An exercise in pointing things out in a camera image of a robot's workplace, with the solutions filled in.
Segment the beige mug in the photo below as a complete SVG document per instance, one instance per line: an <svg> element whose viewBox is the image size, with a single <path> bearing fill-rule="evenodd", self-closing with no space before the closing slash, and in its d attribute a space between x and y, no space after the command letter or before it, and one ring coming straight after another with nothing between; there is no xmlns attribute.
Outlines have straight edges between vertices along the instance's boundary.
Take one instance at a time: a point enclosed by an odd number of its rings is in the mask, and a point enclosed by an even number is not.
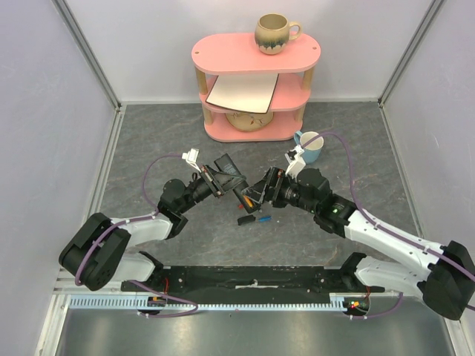
<svg viewBox="0 0 475 356"><path fill-rule="evenodd" d="M290 35L290 28L297 26L295 35ZM289 22L285 16L278 13L268 13L262 16L255 28L254 39L262 53L280 53L289 40L297 39L302 34L302 26L298 22Z"/></svg>

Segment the blue marker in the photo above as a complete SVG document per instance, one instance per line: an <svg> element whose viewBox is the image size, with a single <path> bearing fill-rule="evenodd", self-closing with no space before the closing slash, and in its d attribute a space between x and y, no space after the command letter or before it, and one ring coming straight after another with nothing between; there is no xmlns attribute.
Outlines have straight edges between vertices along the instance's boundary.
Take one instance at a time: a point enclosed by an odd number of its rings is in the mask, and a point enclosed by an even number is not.
<svg viewBox="0 0 475 356"><path fill-rule="evenodd" d="M260 217L258 222L263 223L264 221L269 221L269 220L271 220L270 215L268 215L266 217Z"/></svg>

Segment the mug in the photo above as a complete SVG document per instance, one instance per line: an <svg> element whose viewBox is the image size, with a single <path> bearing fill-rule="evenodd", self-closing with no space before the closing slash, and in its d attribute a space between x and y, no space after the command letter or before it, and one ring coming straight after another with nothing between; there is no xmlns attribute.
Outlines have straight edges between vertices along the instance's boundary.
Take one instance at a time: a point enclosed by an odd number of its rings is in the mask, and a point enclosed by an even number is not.
<svg viewBox="0 0 475 356"><path fill-rule="evenodd" d="M317 136L317 132L308 131L306 133L301 133L301 131L297 131L294 133L294 140L297 145L305 145L311 138ZM321 148L324 147L324 138L319 137L308 146L304 148L304 154L302 157L306 164L313 163L317 160L318 156L320 156Z"/></svg>
<svg viewBox="0 0 475 356"><path fill-rule="evenodd" d="M298 27L294 35L290 28ZM289 22L285 16L278 13L268 13L262 16L255 28L254 40L262 53L280 53L289 40L297 39L302 34L302 26L298 22Z"/></svg>

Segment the shelf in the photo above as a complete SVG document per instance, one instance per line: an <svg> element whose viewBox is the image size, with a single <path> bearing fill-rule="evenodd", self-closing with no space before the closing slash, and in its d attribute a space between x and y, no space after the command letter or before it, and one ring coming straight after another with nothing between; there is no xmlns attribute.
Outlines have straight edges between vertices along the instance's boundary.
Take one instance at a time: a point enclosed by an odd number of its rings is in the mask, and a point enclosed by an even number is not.
<svg viewBox="0 0 475 356"><path fill-rule="evenodd" d="M220 142L243 141L284 141L294 137L294 132L302 129L302 122L294 120L296 111L274 113L272 121L257 131L239 131L232 126L224 113L212 113L213 123L205 124L206 133Z"/></svg>
<svg viewBox="0 0 475 356"><path fill-rule="evenodd" d="M219 33L201 39L191 52L199 70L219 76L230 73L296 73L313 67L320 57L320 45L302 33L288 41L274 56L259 51L254 33Z"/></svg>
<svg viewBox="0 0 475 356"><path fill-rule="evenodd" d="M213 88L217 76L212 76L207 80L209 91ZM231 113L235 110L229 110L208 104L206 98L208 94L200 94L200 100L206 108L215 113ZM310 98L310 90L302 89L302 78L294 73L279 74L275 92L272 96L269 111L291 111L299 109L305 105Z"/></svg>

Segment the white connector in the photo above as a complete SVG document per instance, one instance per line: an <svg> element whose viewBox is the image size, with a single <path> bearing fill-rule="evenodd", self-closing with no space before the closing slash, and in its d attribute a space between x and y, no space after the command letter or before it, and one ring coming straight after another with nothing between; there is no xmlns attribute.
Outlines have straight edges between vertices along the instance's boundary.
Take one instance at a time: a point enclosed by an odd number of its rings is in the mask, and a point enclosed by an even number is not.
<svg viewBox="0 0 475 356"><path fill-rule="evenodd" d="M196 164L196 160L198 158L198 154L200 153L200 150L197 148L192 148L190 151L188 151L185 154L182 154L181 158L186 161L191 167L196 169L198 172L201 172L200 167Z"/></svg>
<svg viewBox="0 0 475 356"><path fill-rule="evenodd" d="M289 152L292 151L294 151L295 154L290 156ZM297 175L305 168L305 161L302 157L304 149L300 145L296 145L295 148L289 152L285 154L285 158L287 158L287 162L289 163L289 167L287 167L285 174L296 179Z"/></svg>

